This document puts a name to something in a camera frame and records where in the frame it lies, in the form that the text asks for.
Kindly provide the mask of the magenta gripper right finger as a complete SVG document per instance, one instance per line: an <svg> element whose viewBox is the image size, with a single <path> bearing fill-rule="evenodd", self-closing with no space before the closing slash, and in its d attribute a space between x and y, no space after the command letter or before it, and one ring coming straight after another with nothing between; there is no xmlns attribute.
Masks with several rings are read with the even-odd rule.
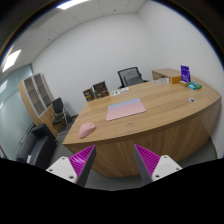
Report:
<svg viewBox="0 0 224 224"><path fill-rule="evenodd" d="M143 185L148 185L181 170L181 167L168 155L159 156L137 144L133 147L133 155L137 163Z"/></svg>

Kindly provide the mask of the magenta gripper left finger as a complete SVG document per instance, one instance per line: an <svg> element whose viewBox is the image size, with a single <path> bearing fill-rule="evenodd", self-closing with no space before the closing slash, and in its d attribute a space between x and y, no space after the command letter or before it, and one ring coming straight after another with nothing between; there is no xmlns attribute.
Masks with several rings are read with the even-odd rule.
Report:
<svg viewBox="0 0 224 224"><path fill-rule="evenodd" d="M78 186L84 187L95 157L96 147L92 145L71 157L60 157L47 171Z"/></svg>

